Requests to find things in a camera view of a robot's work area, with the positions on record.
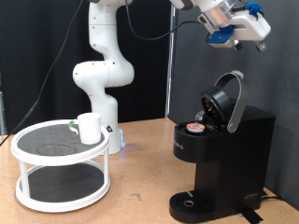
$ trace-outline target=drip tray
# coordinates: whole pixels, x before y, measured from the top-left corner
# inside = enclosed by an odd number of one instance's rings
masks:
[[[214,219],[213,210],[194,191],[174,195],[170,199],[170,215],[179,222],[197,223]]]
[[[44,203],[65,203],[98,191],[104,185],[104,174],[90,164],[78,163],[40,168],[29,174],[28,180],[31,199]]]

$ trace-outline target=coffee maker logo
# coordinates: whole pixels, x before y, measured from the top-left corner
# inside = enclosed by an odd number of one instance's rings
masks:
[[[174,144],[176,147],[178,147],[179,149],[184,149],[183,145],[180,145],[179,143],[176,142],[176,140],[174,140]]]

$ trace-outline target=white round shelf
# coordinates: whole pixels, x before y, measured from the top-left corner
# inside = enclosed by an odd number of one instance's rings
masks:
[[[79,135],[68,129],[70,121],[39,123],[12,139],[11,152],[21,168],[16,196],[31,209],[72,211],[95,203],[109,190],[107,130],[102,127],[100,143],[83,145]],[[91,161],[100,154],[104,154],[104,166]],[[27,170],[26,162],[36,166]]]

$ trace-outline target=blue gripper part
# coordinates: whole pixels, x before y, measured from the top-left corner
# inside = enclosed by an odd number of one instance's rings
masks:
[[[264,12],[263,8],[254,2],[248,3],[247,5],[245,5],[245,9],[250,11],[250,15],[258,18],[258,12],[259,10],[261,10],[262,12]]]

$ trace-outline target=coffee maker handle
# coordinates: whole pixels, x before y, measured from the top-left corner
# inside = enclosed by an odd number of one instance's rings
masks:
[[[249,101],[249,84],[244,79],[244,75],[239,71],[232,71],[231,73],[224,74],[217,80],[215,86],[223,89],[225,85],[233,78],[236,78],[238,80],[239,95],[235,104],[234,111],[227,125],[227,131],[229,133],[234,133],[237,130],[246,105]]]

